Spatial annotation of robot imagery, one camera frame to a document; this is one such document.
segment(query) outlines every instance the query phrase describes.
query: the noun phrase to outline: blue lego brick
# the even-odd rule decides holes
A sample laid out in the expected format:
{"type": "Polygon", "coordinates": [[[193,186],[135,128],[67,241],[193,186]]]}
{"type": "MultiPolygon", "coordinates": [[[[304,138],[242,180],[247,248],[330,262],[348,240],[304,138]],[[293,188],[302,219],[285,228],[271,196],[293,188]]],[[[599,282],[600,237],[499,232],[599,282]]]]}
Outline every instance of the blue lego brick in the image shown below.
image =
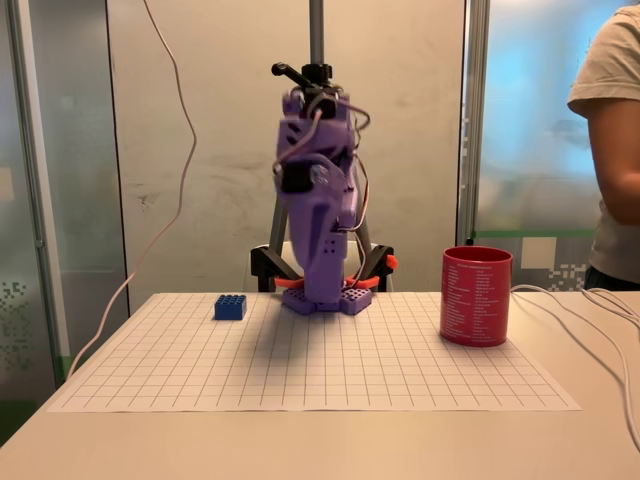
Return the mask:
{"type": "Polygon", "coordinates": [[[242,320],[247,313],[246,295],[220,295],[215,305],[216,320],[242,320]]]}

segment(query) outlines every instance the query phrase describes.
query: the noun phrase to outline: white paper sheet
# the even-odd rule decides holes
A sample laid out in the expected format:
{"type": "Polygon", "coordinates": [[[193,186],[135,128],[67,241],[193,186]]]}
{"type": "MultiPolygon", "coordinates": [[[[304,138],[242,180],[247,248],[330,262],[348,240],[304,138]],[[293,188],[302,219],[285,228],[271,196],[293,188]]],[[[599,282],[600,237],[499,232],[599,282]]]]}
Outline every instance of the white paper sheet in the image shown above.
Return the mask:
{"type": "Polygon", "coordinates": [[[249,294],[238,322],[213,320],[218,296],[153,297],[48,411],[580,410],[513,343],[441,339],[439,294],[377,294],[356,317],[249,294]]]}

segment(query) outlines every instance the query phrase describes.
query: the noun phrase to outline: red cup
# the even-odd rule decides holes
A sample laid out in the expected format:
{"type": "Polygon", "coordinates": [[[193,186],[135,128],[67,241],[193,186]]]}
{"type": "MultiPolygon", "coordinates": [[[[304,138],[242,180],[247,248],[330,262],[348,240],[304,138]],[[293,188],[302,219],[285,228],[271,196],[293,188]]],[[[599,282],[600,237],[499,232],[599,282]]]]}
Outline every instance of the red cup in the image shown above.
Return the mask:
{"type": "Polygon", "coordinates": [[[507,340],[513,256],[487,247],[445,250],[440,335],[468,347],[507,340]]]}

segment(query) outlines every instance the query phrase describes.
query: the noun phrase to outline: black mount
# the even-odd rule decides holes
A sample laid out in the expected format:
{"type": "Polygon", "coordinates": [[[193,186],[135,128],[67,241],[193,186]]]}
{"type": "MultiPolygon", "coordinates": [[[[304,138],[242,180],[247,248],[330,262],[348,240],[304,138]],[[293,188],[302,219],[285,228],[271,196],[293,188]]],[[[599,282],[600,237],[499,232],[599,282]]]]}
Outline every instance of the black mount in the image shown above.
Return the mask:
{"type": "MultiPolygon", "coordinates": [[[[388,258],[393,255],[393,248],[378,245],[367,255],[360,280],[379,277],[380,281],[372,290],[387,291],[387,277],[393,273],[388,258]]],[[[269,247],[257,247],[251,250],[251,275],[258,277],[258,291],[262,293],[275,292],[275,279],[300,280],[298,275],[280,255],[269,247]]]]}
{"type": "MultiPolygon", "coordinates": [[[[302,73],[299,73],[286,63],[275,63],[271,67],[271,73],[276,77],[284,75],[302,88],[305,105],[310,105],[320,94],[333,94],[335,92],[335,88],[330,82],[333,75],[331,65],[312,63],[302,67],[302,73]]],[[[336,104],[331,100],[323,100],[318,104],[318,108],[322,110],[322,118],[325,120],[336,116],[336,104]]],[[[303,115],[308,115],[306,108],[302,113],[303,115]]]]}

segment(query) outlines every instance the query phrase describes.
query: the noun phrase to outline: tabletop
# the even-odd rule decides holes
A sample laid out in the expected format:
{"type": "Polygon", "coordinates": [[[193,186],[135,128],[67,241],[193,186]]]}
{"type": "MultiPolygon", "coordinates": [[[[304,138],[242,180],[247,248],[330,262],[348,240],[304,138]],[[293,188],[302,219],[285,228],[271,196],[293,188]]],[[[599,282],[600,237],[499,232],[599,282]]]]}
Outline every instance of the tabletop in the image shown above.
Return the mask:
{"type": "MultiPolygon", "coordinates": [[[[620,295],[640,309],[640,294],[620,295]]],[[[579,293],[557,298],[607,331],[638,379],[637,329],[579,293]]],[[[538,293],[514,297],[509,322],[509,337],[582,411],[47,412],[65,385],[0,449],[0,472],[12,480],[638,478],[620,384],[570,334],[620,375],[607,340],[538,293]]],[[[638,398],[639,382],[632,389],[638,398]]]]}

